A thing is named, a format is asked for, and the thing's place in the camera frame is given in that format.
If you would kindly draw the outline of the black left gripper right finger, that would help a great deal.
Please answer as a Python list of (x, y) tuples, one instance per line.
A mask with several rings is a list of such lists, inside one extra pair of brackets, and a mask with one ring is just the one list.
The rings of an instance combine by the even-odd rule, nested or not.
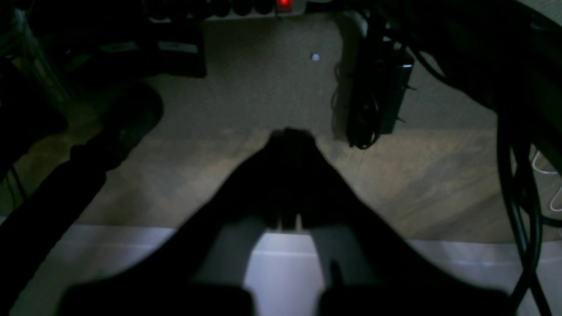
[(303, 225), (327, 278), (319, 316), (512, 316), (508, 294), (444, 272), (351, 190), (315, 139), (288, 130), (288, 157), (307, 194)]

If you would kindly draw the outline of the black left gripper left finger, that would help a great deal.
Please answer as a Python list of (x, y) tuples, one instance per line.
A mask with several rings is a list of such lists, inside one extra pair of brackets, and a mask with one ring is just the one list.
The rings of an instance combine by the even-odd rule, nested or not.
[[(253, 299), (243, 281), (254, 244), (274, 216), (257, 206), (273, 180), (289, 130), (275, 131), (265, 147), (243, 162), (207, 204), (158, 250), (128, 270), (68, 290), (59, 316), (250, 316)], [(232, 281), (194, 282), (229, 224), (249, 219), (237, 246), (219, 254), (213, 276)]]

